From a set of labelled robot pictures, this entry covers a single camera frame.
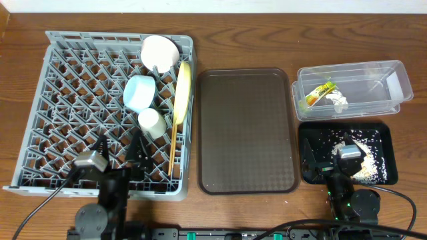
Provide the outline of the white cup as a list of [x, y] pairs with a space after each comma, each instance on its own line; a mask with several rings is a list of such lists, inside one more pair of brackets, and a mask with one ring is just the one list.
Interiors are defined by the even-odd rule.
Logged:
[[141, 129], [153, 139], [162, 137], [167, 129], [165, 119], [152, 108], [143, 109], [138, 115], [138, 122]]

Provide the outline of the white tissue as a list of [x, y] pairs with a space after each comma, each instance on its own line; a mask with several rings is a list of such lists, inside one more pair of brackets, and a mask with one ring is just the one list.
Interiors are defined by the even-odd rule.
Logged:
[[326, 99], [333, 103], [336, 113], [342, 113], [348, 108], [347, 99], [339, 90], [331, 91], [326, 95]]

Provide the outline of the yellow green snack wrapper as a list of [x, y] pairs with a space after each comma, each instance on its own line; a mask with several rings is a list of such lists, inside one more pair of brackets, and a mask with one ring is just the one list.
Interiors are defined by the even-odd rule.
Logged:
[[328, 81], [323, 85], [317, 86], [313, 91], [305, 96], [306, 103], [309, 107], [314, 106], [320, 99], [325, 97], [336, 88], [336, 84]]

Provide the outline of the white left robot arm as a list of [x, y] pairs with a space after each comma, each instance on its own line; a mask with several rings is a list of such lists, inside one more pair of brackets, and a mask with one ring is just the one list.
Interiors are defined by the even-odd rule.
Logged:
[[72, 181], [99, 183], [97, 203], [84, 205], [75, 216], [75, 226], [67, 231], [68, 239], [152, 239], [151, 230], [137, 221], [126, 221], [129, 182], [142, 180], [153, 166], [145, 146], [143, 132], [133, 134], [125, 160], [129, 167], [114, 169], [109, 162], [107, 137], [99, 139], [73, 160], [69, 174]]

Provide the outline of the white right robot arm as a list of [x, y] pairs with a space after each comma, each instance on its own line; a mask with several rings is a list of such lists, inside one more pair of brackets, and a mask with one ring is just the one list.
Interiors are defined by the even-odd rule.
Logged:
[[380, 196], [369, 189], [354, 189], [351, 176], [362, 170], [366, 153], [344, 133], [344, 146], [329, 162], [317, 160], [310, 142], [303, 141], [302, 173], [309, 182], [323, 182], [328, 188], [330, 207], [335, 219], [378, 224]]

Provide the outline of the white bowl with food residue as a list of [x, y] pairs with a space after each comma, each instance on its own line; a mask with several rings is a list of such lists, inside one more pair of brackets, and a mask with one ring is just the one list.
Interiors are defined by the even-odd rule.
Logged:
[[141, 61], [150, 71], [156, 67], [158, 73], [166, 73], [178, 60], [178, 48], [170, 39], [160, 35], [151, 35], [143, 40]]

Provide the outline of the yellow-green plate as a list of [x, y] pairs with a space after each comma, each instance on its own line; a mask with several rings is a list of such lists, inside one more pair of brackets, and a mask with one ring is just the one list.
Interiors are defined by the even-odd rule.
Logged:
[[173, 108], [173, 124], [183, 123], [191, 91], [191, 67], [189, 63], [182, 62], [179, 67], [177, 85], [175, 90], [175, 101]]

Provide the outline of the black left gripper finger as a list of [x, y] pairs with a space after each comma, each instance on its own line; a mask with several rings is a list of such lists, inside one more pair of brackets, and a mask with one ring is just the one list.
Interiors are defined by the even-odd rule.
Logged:
[[94, 149], [109, 163], [107, 137], [104, 134], [101, 134], [94, 143]]
[[151, 152], [147, 147], [148, 141], [141, 130], [137, 130], [132, 137], [131, 143], [127, 149], [125, 160], [137, 164], [140, 167], [152, 167], [153, 159]]

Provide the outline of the light blue saucer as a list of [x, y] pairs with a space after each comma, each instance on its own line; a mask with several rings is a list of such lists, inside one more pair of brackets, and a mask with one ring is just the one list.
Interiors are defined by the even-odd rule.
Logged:
[[124, 105], [140, 113], [151, 105], [155, 95], [155, 80], [151, 76], [134, 75], [123, 92]]

